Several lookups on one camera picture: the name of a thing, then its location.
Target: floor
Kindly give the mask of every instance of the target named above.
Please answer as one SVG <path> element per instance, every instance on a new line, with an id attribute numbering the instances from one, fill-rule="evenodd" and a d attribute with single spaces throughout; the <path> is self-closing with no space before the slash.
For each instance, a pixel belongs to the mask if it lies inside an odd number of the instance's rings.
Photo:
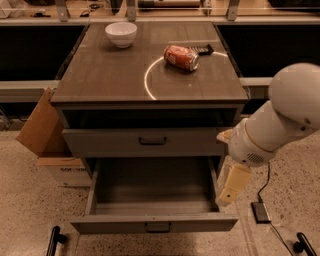
<path id="1" fill-rule="evenodd" d="M 245 191 L 222 208 L 239 221 L 230 232 L 178 234 L 79 235 L 71 226 L 86 206 L 87 188 L 58 187 L 37 157 L 15 138 L 14 123 L 2 131 L 0 121 L 0 255 L 46 255 L 51 230 L 59 225 L 68 237 L 59 256 L 99 255 L 290 255 L 269 224 L 255 223 L 250 203 L 267 179 L 267 166 L 254 168 Z M 292 250 L 303 232 L 320 254 L 320 133 L 281 149 L 271 161 L 271 179 L 262 192 L 273 225 Z M 306 255 L 305 252 L 293 255 Z"/>

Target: drawer handle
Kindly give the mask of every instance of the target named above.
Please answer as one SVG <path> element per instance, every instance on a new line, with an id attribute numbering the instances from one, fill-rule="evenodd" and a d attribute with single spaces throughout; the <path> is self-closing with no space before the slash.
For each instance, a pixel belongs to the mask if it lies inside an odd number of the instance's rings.
<path id="1" fill-rule="evenodd" d="M 163 146 L 167 143 L 167 137 L 154 140 L 139 137 L 139 143 L 143 146 Z"/>
<path id="2" fill-rule="evenodd" d="M 150 234 L 159 234 L 159 233 L 170 233 L 172 226 L 171 222 L 168 223 L 146 223 L 144 225 L 144 228 L 147 233 Z"/>

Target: power adapter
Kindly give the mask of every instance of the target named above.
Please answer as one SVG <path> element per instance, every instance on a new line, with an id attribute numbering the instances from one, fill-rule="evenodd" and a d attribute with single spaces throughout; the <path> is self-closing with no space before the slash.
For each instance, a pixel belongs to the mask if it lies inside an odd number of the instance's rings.
<path id="1" fill-rule="evenodd" d="M 271 222 L 267 207 L 263 202 L 252 202 L 251 207 L 257 224 L 267 224 Z"/>

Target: gray cabinet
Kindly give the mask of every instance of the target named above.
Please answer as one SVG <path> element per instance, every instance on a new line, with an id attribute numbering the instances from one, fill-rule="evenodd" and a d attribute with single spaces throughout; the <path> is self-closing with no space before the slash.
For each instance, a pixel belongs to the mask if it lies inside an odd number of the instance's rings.
<path id="1" fill-rule="evenodd" d="M 80 233 L 228 231 L 238 218 L 215 204 L 227 153 L 216 136 L 239 121 L 247 95 L 210 22 L 137 25 L 134 44 L 120 50 L 106 24 L 92 24 L 52 97 L 92 176 L 84 216 L 71 222 Z M 146 75 L 169 39 L 220 54 L 193 73 L 160 61 Z"/>

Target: cabinet top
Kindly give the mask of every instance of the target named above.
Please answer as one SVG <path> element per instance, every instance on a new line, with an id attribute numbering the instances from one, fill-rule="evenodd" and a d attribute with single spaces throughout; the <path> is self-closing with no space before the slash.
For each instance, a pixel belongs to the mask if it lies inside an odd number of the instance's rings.
<path id="1" fill-rule="evenodd" d="M 211 22 L 136 22 L 134 43 L 117 48 L 108 24 L 90 25 L 51 99 L 66 103 L 244 102 L 246 93 Z M 167 45 L 205 46 L 188 72 L 166 63 Z"/>

